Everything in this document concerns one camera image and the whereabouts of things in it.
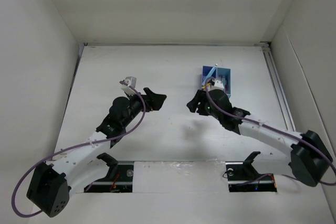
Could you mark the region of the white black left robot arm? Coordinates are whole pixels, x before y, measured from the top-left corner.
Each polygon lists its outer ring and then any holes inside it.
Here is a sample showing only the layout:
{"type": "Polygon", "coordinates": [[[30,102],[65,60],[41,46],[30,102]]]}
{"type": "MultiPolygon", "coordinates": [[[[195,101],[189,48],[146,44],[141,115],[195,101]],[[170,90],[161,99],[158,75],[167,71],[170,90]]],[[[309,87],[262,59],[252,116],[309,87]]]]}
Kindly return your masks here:
{"type": "Polygon", "coordinates": [[[83,145],[59,154],[57,160],[37,165],[27,198],[48,217],[60,214],[70,197],[99,179],[113,180],[118,161],[108,154],[138,115],[161,109],[167,96],[144,88],[144,94],[126,87],[124,97],[113,100],[109,113],[83,145]]]}

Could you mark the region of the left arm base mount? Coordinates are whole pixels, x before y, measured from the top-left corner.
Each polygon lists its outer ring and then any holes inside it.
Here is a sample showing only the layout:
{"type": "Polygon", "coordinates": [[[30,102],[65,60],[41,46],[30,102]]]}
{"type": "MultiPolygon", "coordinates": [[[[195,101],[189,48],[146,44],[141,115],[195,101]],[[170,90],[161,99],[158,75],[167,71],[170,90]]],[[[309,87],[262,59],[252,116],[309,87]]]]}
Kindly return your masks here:
{"type": "Polygon", "coordinates": [[[84,193],[131,193],[133,191],[134,162],[119,162],[107,153],[98,160],[105,162],[108,171],[84,188],[84,193]]]}

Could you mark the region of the light blue correction tape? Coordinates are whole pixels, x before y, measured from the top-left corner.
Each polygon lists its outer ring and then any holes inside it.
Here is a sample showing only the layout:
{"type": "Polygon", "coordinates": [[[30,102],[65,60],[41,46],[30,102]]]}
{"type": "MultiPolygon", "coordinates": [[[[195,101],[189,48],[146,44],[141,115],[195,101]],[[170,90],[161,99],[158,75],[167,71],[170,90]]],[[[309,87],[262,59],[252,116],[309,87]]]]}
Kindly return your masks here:
{"type": "Polygon", "coordinates": [[[215,64],[211,68],[209,67],[208,68],[208,73],[204,76],[204,80],[206,80],[206,79],[208,79],[210,77],[213,77],[214,73],[216,72],[216,70],[217,70],[217,64],[215,64]]]}

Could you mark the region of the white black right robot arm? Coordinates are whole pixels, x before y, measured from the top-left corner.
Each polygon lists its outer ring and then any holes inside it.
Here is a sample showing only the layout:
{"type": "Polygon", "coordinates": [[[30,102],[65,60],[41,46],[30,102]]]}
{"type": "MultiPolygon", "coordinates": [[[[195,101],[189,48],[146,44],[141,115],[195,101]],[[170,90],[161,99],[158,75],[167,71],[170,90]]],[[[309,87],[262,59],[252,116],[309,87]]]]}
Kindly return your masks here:
{"type": "Polygon", "coordinates": [[[332,156],[316,132],[289,132],[270,126],[249,111],[232,106],[222,90],[197,90],[186,106],[192,113],[212,116],[228,131],[256,139],[285,154],[288,161],[279,165],[282,176],[315,187],[323,182],[328,169],[335,171],[332,156]]]}

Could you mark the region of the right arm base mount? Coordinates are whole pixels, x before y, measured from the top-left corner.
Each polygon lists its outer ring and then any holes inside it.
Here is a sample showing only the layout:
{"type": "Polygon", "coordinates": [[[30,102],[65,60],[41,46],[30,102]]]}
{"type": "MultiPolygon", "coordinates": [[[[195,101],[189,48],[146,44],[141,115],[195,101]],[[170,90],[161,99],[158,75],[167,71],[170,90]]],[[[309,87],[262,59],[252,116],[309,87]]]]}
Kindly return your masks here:
{"type": "Polygon", "coordinates": [[[226,162],[222,177],[227,179],[230,193],[277,192],[273,174],[260,174],[253,167],[254,159],[260,152],[252,152],[243,161],[226,162]]]}

